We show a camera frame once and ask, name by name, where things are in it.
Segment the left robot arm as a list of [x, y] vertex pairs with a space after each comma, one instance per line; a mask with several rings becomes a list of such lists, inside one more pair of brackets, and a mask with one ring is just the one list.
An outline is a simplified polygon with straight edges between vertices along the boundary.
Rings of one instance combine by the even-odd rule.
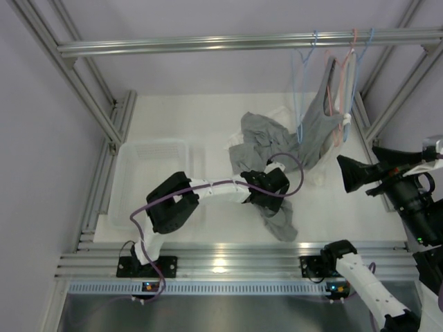
[[167, 235], [182, 228], [200, 205], [219, 202], [253, 204], [276, 213], [289, 195], [290, 182], [279, 164], [263, 172], [245, 171], [232, 178], [209, 181], [176, 172], [147, 195], [146, 204], [132, 212], [139, 240], [131, 247], [132, 275], [158, 272], [156, 261]]

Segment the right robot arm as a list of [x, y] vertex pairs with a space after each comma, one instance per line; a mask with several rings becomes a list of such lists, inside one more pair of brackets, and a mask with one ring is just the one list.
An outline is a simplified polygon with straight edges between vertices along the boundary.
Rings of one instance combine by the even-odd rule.
[[[431, 172], [442, 168], [442, 148], [433, 143], [419, 152], [374, 147], [376, 164], [338, 156], [347, 193], [371, 185], [368, 196], [384, 195], [422, 249], [404, 246], [398, 254], [378, 248], [374, 261], [367, 249], [347, 239], [331, 242], [320, 252], [323, 269], [347, 281], [372, 316], [375, 331], [442, 330], [442, 201], [433, 199]], [[385, 281], [415, 283], [418, 313], [385, 286]]]

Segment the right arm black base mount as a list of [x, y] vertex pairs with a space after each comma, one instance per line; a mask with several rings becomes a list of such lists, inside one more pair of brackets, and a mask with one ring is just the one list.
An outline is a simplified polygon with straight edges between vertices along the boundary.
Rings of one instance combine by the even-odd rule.
[[305, 278], [321, 279], [336, 275], [320, 255], [300, 256], [299, 262], [302, 276]]

